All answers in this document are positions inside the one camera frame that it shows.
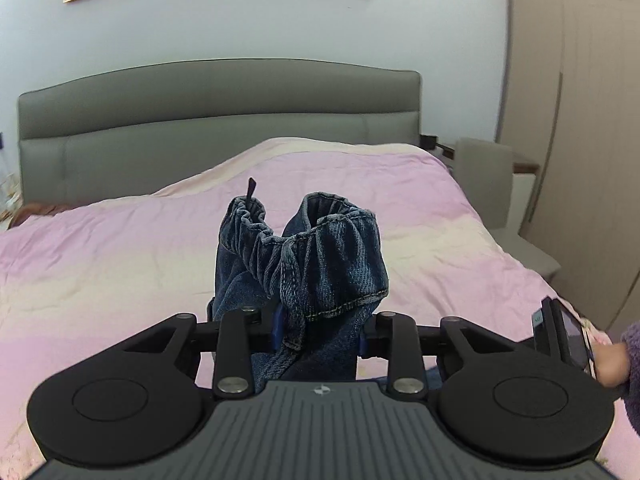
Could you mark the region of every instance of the chair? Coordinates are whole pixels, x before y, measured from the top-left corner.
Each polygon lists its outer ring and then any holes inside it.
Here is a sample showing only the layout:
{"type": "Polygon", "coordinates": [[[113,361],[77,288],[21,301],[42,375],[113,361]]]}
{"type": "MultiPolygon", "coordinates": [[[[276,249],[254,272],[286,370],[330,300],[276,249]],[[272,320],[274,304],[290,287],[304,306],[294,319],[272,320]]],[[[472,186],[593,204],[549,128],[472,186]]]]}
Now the chair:
{"type": "Polygon", "coordinates": [[[551,280],[560,264],[506,228],[513,185],[511,148],[485,140],[460,139],[453,160],[453,177],[502,250],[527,269],[551,280]]]}

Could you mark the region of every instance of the bed sheet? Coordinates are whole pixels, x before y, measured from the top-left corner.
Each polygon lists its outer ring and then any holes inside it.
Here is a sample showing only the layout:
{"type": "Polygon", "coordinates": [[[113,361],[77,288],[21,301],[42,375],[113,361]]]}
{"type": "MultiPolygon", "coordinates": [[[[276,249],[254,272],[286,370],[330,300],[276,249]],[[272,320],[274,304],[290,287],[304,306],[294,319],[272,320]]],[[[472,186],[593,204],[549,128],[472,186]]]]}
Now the bed sheet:
{"type": "MultiPolygon", "coordinates": [[[[153,195],[31,218],[0,236],[2,480],[43,462],[25,416],[42,380],[177,312],[205,320],[220,222],[250,176],[278,234],[318,190],[376,214],[390,289],[382,310],[419,324],[462,316],[520,340],[542,298],[556,296],[494,243],[444,165],[404,144],[270,139],[153,195]]],[[[211,373],[205,356],[196,382],[207,386],[211,373]]],[[[381,360],[358,364],[360,378],[385,373],[381,360]]],[[[633,457],[640,439],[619,402],[600,458],[638,480],[633,457]]]]}

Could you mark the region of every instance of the bedspread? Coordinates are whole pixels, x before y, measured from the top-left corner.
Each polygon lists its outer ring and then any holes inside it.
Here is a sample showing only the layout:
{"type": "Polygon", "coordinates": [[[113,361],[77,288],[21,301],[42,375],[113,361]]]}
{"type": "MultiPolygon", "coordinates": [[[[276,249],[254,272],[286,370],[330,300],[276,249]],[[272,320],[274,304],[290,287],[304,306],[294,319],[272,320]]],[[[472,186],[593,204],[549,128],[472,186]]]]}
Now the bedspread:
{"type": "MultiPolygon", "coordinates": [[[[494,243],[446,168],[404,144],[270,139],[153,195],[30,218],[0,235],[2,480],[43,461],[25,416],[42,380],[177,312],[206,320],[220,222],[250,176],[276,233],[318,190],[376,214],[390,287],[382,310],[419,324],[462,316],[520,340],[540,301],[556,296],[494,243]]],[[[208,386],[211,373],[203,356],[196,382],[208,386]]],[[[358,365],[360,378],[385,373],[380,360],[358,365]]],[[[621,401],[600,455],[638,480],[640,438],[621,401]]]]}

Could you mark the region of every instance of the headboard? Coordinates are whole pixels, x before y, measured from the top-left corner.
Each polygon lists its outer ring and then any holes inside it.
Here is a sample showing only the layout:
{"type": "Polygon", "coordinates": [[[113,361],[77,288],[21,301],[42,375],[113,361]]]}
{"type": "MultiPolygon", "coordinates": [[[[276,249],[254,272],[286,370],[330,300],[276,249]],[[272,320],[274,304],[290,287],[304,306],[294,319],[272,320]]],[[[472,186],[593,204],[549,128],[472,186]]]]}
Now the headboard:
{"type": "Polygon", "coordinates": [[[153,193],[271,137],[418,144],[420,75],[301,59],[141,66],[18,98],[25,202],[153,193]]]}

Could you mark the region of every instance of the person's hand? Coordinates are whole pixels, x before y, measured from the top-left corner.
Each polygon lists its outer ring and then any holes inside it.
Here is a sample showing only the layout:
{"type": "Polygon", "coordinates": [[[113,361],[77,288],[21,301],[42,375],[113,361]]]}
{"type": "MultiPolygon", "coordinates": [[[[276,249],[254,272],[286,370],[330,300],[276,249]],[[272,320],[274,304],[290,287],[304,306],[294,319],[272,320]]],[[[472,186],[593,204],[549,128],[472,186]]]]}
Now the person's hand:
{"type": "Polygon", "coordinates": [[[631,362],[625,343],[615,345],[593,344],[598,382],[607,388],[615,388],[629,380],[631,362]]]}

